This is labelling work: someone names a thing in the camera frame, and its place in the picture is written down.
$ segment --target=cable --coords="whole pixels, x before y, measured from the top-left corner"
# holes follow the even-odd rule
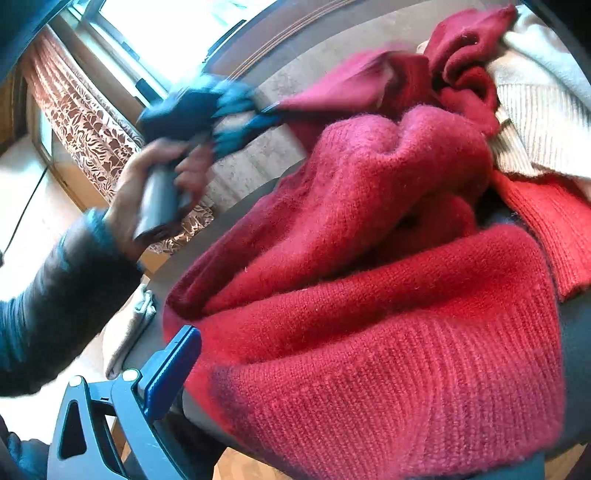
[[[33,189],[33,193],[31,193],[31,196],[27,200],[27,204],[25,205],[25,208],[23,208],[23,210],[22,210],[22,213],[18,219],[17,225],[14,228],[14,231],[12,232],[12,236],[10,237],[10,240],[8,241],[8,245],[4,249],[4,255],[6,255],[6,252],[8,252],[8,249],[10,248],[10,245],[11,245],[12,241],[14,240],[15,235],[17,234],[18,227],[21,226],[22,218],[25,216],[25,212],[27,211],[27,208],[29,207],[31,200],[33,200],[33,197],[35,196],[35,193],[37,192],[37,189],[39,188],[39,185],[41,184],[43,177],[45,177],[45,174],[47,173],[48,169],[49,169],[49,167],[45,167],[45,169],[43,170],[43,173],[41,174],[41,177],[39,178],[39,181],[37,182],[37,185],[35,185],[35,188]]]

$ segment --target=folded clothing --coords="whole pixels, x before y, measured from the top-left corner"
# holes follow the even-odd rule
[[[537,17],[527,7],[519,6],[515,31],[504,35],[505,45],[508,45],[507,38],[522,38],[522,35],[529,38],[534,31],[543,38],[556,36],[541,21],[532,23],[533,18]],[[499,149],[496,159],[499,169],[525,176],[539,176],[552,170],[591,179],[591,162],[580,154],[591,150],[591,112],[542,64],[512,48],[501,47],[500,53],[486,66],[496,84],[499,101],[511,120],[498,138],[505,146]],[[513,146],[519,141],[524,149]],[[529,162],[522,160],[522,150]]]
[[[155,315],[152,291],[141,284],[105,327],[103,367],[108,379],[117,378],[121,373],[129,350]]]

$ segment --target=blue clamp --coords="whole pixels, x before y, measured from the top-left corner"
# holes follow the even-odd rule
[[[187,480],[186,459],[158,434],[164,418],[201,353],[201,334],[184,326],[141,370],[107,382],[70,380],[61,403],[47,463],[48,480],[127,479],[106,416],[116,416],[147,480]]]

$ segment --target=white cloth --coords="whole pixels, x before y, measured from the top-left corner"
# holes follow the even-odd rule
[[[505,45],[542,65],[591,110],[591,85],[568,48],[525,5],[517,11],[513,28],[503,35]]]
[[[103,368],[112,380],[121,373],[129,350],[156,315],[152,291],[141,284],[113,315],[103,333]]]
[[[556,34],[524,5],[518,11],[499,57],[486,65],[500,103],[501,133],[489,142],[497,167],[525,177],[572,177],[591,199],[591,112],[584,103],[591,105],[591,86]]]
[[[417,46],[417,53],[418,54],[422,55],[423,53],[425,53],[425,50],[427,49],[427,45],[429,45],[429,40],[425,40],[423,43],[420,43]]]
[[[500,153],[498,168],[528,177],[551,170],[591,179],[591,161],[585,155],[591,152],[591,112],[584,104],[558,78],[514,50],[505,50],[486,70],[496,84],[501,115],[510,119],[491,148],[496,154],[497,144],[518,140],[524,147]]]

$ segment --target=curtain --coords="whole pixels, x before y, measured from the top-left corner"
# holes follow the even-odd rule
[[[142,146],[135,128],[90,81],[50,27],[45,27],[21,59],[29,89],[68,153],[110,203],[117,179]],[[213,220],[198,205],[183,221],[183,231],[151,248],[173,253]]]

